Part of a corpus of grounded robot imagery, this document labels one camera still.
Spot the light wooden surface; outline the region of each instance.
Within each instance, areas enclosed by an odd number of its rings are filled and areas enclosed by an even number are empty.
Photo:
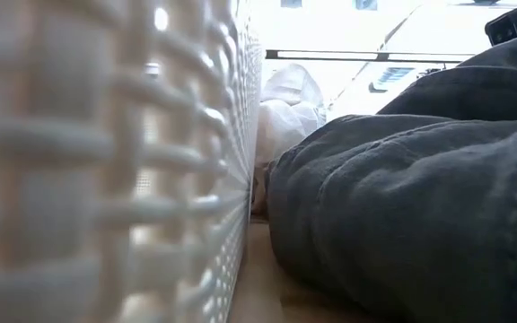
[[[355,310],[332,304],[287,276],[275,261],[268,224],[251,224],[248,237],[231,323],[378,323]]]

